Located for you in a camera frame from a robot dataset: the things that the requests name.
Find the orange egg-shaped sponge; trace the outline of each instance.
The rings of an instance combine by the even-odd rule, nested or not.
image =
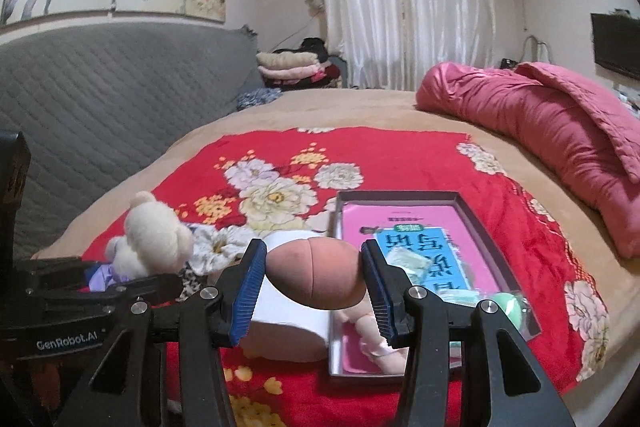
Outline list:
[[[360,252],[331,237],[296,239],[267,254],[266,275],[291,300],[319,310],[355,306],[366,286]]]

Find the white curtain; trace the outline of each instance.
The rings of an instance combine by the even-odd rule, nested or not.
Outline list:
[[[434,65],[491,65],[494,0],[324,0],[329,48],[357,87],[415,90]]]

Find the headboard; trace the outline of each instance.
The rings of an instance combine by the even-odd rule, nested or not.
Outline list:
[[[107,190],[262,86],[248,28],[113,22],[0,46],[0,128],[31,149],[15,256],[53,243]]]

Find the pink folded blanket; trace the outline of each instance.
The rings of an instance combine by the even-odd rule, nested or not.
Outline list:
[[[416,100],[516,139],[600,211],[622,257],[640,257],[640,121],[606,88],[539,62],[516,71],[445,62]]]
[[[324,69],[320,64],[312,64],[311,66],[302,66],[300,68],[290,68],[289,70],[268,70],[263,66],[258,66],[258,70],[265,78],[271,80],[301,80],[313,76],[321,69]]]

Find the black tv screen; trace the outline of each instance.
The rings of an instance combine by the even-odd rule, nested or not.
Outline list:
[[[640,80],[640,20],[591,14],[596,64]]]

